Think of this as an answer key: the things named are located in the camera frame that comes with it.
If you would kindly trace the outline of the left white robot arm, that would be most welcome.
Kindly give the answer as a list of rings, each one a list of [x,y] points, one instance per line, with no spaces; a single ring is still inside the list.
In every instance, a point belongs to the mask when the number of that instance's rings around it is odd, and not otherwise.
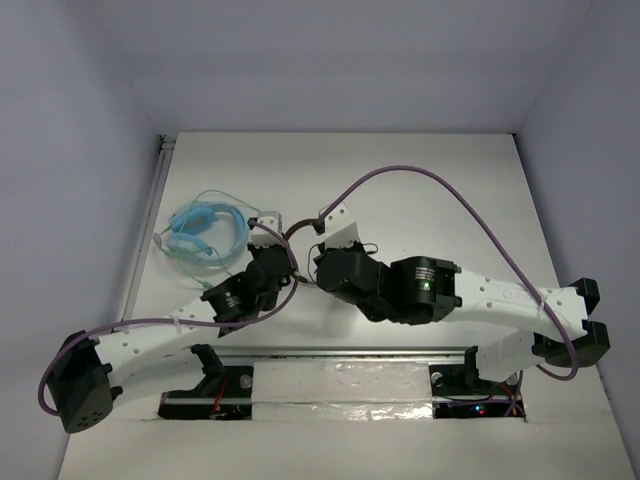
[[[297,288],[298,263],[287,241],[249,250],[244,271],[204,293],[210,319],[140,318],[68,336],[39,381],[40,408],[74,434],[154,393],[218,392],[225,368],[213,349],[217,335],[273,317],[286,305],[280,290]]]

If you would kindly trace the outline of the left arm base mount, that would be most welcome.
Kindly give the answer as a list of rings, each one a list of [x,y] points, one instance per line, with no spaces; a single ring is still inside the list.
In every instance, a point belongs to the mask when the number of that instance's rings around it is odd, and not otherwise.
[[[194,345],[190,352],[199,359],[202,378],[190,390],[165,392],[158,416],[164,420],[251,420],[254,367],[225,366],[210,345]]]

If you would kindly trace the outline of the brown silver headphones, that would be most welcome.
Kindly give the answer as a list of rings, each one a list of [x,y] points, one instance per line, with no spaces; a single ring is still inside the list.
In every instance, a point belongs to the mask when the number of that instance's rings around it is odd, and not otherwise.
[[[304,228],[312,228],[316,235],[321,233],[321,227],[319,226],[318,220],[316,218],[307,218],[299,220],[291,225],[284,233],[283,238],[285,240],[290,240],[298,231]]]

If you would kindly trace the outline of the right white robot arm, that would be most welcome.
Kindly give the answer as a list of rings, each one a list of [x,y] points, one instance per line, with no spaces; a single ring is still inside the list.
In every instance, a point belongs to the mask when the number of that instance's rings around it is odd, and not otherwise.
[[[317,286],[356,306],[371,322],[472,321],[511,328],[501,340],[466,350],[461,378],[475,393],[542,363],[591,367],[610,349],[606,326],[589,318],[600,300],[592,279],[533,296],[522,284],[447,260],[414,256],[386,265],[361,246],[327,249],[314,262]]]

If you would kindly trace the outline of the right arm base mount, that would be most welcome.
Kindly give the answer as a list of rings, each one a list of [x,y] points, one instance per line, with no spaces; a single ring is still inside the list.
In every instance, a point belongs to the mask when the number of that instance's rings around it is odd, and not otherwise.
[[[423,358],[429,365],[436,419],[527,418],[522,371],[502,381],[481,378],[477,346],[428,350]]]

